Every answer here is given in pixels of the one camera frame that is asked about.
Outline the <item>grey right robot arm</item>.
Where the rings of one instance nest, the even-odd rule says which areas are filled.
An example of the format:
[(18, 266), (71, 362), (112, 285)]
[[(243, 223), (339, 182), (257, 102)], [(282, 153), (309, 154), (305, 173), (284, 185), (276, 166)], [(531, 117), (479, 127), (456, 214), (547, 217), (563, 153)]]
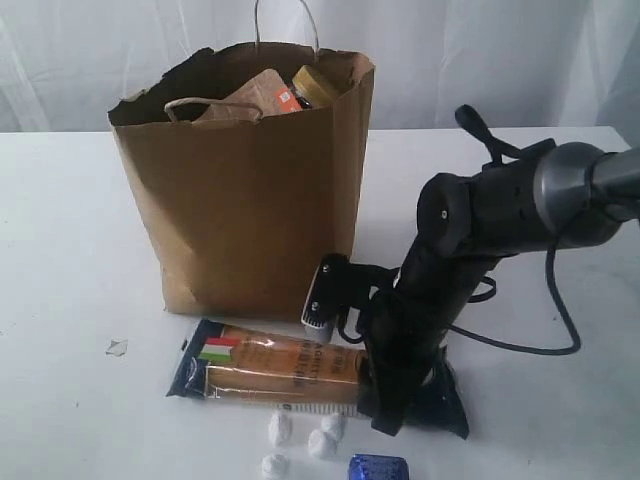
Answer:
[(462, 420), (442, 340), (487, 273), (523, 253), (545, 253), (547, 288), (571, 340), (528, 353), (578, 352), (581, 339), (555, 280), (556, 254), (601, 245), (638, 215), (637, 149), (607, 153), (545, 141), (532, 156), (491, 162), (471, 177), (433, 177), (420, 193), (417, 234), (401, 266), (363, 267), (375, 294), (359, 307), (367, 351), (359, 411), (388, 435), (420, 402), (435, 408), (436, 419)]

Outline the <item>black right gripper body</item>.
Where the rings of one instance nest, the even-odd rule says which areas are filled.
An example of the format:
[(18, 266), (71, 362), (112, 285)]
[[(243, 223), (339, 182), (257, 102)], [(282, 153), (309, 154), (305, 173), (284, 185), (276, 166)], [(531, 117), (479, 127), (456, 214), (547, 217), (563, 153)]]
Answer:
[(379, 400), (410, 397), (435, 352), (467, 305), (495, 256), (445, 256), (416, 239), (389, 286), (380, 288), (362, 321), (374, 391)]

